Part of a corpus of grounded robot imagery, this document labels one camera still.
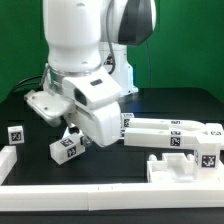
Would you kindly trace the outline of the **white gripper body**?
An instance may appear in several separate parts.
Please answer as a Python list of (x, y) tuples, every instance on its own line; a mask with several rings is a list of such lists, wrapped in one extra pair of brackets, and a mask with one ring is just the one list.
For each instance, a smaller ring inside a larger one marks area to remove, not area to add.
[(120, 107), (117, 102), (98, 109), (83, 109), (72, 100), (58, 94), (31, 90), (25, 96), (27, 104), (50, 126), (57, 127), (64, 118), (101, 147), (115, 143), (120, 137)]

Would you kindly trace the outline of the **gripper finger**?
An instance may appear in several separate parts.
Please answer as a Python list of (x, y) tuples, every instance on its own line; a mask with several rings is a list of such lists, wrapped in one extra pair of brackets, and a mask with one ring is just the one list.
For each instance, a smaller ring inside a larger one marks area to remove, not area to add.
[(92, 139), (86, 135), (80, 137), (80, 143), (84, 147), (89, 147), (92, 144)]

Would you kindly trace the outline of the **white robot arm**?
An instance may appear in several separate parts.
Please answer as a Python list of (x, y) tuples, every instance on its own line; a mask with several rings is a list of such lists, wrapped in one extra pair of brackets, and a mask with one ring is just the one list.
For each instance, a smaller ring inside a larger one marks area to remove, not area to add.
[(64, 118), (97, 145), (119, 139), (121, 86), (103, 67), (100, 44), (139, 45), (156, 24), (154, 0), (43, 0), (48, 64), (40, 91), (25, 95), (47, 123)]

